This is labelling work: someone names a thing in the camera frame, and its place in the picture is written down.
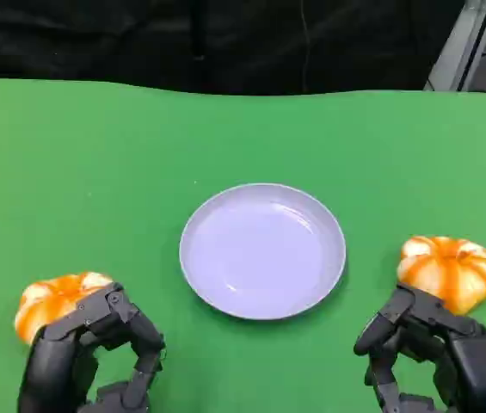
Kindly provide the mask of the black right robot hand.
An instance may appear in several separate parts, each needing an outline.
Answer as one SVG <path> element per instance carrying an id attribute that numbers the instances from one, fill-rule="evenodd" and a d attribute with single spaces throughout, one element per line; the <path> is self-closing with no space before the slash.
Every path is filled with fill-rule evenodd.
<path id="1" fill-rule="evenodd" d="M 400 354 L 434 364 L 433 382 L 447 411 L 486 412 L 486 326 L 452 314 L 430 293 L 398 283 L 354 353 L 369 359 L 365 384 L 383 412 L 437 410 L 432 398 L 400 391 L 392 372 Z"/>

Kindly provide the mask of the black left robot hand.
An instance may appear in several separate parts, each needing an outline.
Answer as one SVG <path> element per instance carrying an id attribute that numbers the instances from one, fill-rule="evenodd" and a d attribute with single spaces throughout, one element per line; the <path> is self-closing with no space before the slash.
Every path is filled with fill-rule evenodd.
<path id="1" fill-rule="evenodd" d="M 87 395 L 98 369 L 97 348 L 130 344 L 132 376 Z M 151 320 L 111 283 L 77 302 L 75 311 L 36 333 L 17 399 L 20 412 L 146 412 L 166 344 Z"/>

